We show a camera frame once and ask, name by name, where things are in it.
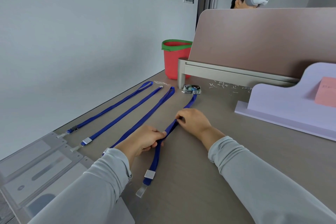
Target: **hand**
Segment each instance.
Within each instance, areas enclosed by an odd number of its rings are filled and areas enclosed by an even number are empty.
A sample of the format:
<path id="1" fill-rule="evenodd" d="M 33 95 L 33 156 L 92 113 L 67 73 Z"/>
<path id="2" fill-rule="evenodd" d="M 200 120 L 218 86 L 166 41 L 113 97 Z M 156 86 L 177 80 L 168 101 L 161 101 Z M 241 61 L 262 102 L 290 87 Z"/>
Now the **hand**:
<path id="1" fill-rule="evenodd" d="M 207 117 L 197 109 L 184 108 L 177 112 L 175 119 L 182 128 L 201 140 L 208 151 L 216 141 L 225 137 L 222 132 L 211 126 Z"/>
<path id="2" fill-rule="evenodd" d="M 143 151 L 156 147 L 158 145 L 156 141 L 165 138 L 166 135 L 165 131 L 159 132 L 156 128 L 143 125 L 114 148 L 126 155 L 131 168 L 134 157 L 140 155 Z"/>

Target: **light gray sleeve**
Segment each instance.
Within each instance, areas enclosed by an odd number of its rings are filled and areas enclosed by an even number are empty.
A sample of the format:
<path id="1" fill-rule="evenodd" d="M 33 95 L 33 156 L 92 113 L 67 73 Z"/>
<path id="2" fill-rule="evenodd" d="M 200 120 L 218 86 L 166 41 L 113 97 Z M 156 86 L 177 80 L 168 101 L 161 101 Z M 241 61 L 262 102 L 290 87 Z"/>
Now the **light gray sleeve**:
<path id="1" fill-rule="evenodd" d="M 108 149 L 76 181 L 55 197 L 29 224 L 103 224 L 131 179 L 128 159 Z"/>
<path id="2" fill-rule="evenodd" d="M 231 137 L 214 143 L 208 157 L 255 223 L 336 223 L 336 215 L 316 197 Z"/>

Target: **green bucket rim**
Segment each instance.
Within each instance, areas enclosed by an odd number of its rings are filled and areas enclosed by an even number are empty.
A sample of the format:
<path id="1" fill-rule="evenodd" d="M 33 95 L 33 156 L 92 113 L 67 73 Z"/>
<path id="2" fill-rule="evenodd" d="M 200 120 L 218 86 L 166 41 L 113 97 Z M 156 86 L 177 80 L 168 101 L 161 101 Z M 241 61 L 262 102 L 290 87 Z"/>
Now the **green bucket rim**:
<path id="1" fill-rule="evenodd" d="M 178 45 L 178 46 L 167 46 L 165 43 L 168 42 L 180 42 L 180 43 L 187 43 L 186 45 Z M 179 51 L 187 48 L 191 48 L 193 42 L 192 41 L 186 41 L 186 40 L 178 40 L 178 39 L 168 39 L 164 40 L 162 42 L 162 50 L 167 51 L 167 52 L 174 52 L 174 51 Z"/>

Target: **brown partition panel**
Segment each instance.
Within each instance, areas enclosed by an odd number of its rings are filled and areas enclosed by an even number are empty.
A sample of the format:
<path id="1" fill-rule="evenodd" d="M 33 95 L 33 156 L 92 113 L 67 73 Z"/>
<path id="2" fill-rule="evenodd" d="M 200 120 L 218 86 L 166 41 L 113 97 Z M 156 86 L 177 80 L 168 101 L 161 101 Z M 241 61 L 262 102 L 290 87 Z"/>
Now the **brown partition panel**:
<path id="1" fill-rule="evenodd" d="M 205 10 L 189 60 L 300 78 L 336 63 L 336 8 Z"/>

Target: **pink paper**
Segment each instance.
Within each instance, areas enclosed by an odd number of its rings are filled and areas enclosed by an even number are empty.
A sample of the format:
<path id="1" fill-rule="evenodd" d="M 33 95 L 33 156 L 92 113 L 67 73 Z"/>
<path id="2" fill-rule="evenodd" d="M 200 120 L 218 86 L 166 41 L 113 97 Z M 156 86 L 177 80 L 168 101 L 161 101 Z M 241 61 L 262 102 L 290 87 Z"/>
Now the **pink paper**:
<path id="1" fill-rule="evenodd" d="M 315 103 L 336 107 L 336 78 L 322 78 L 315 97 Z"/>

